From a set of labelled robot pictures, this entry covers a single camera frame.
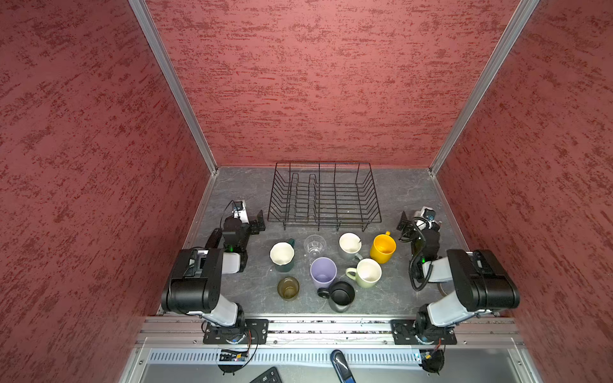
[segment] yellow mug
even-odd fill
[[[390,237],[389,232],[379,234],[373,241],[373,247],[370,248],[370,257],[379,264],[386,263],[392,254],[396,251],[396,241]]]

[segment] black wire dish rack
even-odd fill
[[[269,222],[287,226],[360,227],[381,222],[368,162],[277,162]]]

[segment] keyboard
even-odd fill
[[[279,377],[279,371],[276,370],[276,367],[271,367],[266,370],[263,374],[253,379],[251,383],[283,383],[281,382],[281,378]]]

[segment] gray mug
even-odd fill
[[[338,240],[339,254],[345,260],[361,261],[364,259],[358,251],[362,248],[362,240],[356,234],[345,233]]]

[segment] mounting plate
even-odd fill
[[[429,343],[423,343],[417,340],[417,337],[415,336],[415,334],[410,334],[410,330],[413,329],[414,322],[415,320],[413,319],[407,319],[407,320],[392,319],[389,321],[392,327],[392,336],[394,337],[394,344],[401,345],[401,346],[406,346],[406,345],[428,346],[429,345]],[[454,331],[451,328],[441,328],[440,339],[441,339],[441,345],[445,345],[445,344],[453,345],[453,344],[458,343],[457,339],[455,338]]]
[[[245,319],[246,328],[237,327],[215,327],[207,326],[204,331],[202,342],[204,344],[222,344],[224,346],[234,346],[237,344],[247,344],[247,337],[232,343],[231,340],[251,330],[251,342],[255,344],[265,344],[268,338],[268,319]]]

